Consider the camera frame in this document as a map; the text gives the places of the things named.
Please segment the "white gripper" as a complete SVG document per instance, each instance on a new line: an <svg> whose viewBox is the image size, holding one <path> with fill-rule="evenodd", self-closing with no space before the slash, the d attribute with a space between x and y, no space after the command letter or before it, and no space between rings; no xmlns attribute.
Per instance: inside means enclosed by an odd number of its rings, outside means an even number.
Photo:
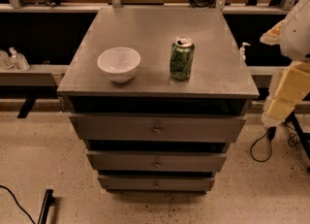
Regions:
<svg viewBox="0 0 310 224"><path fill-rule="evenodd" d="M262 34L260 42L269 46L281 45L285 20L279 21ZM285 69L278 69L271 78L269 96L263 105L262 122L266 127L276 127L285 121L310 93L310 64L292 62Z"/></svg>

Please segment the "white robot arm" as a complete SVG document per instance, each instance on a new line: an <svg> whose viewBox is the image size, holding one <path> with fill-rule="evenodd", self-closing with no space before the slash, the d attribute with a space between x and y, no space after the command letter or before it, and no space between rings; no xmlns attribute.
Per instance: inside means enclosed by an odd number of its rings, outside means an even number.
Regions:
<svg viewBox="0 0 310 224"><path fill-rule="evenodd" d="M279 45L292 63L272 76L262 122L277 127L310 93L310 0L299 0L286 17L263 33L260 42Z"/></svg>

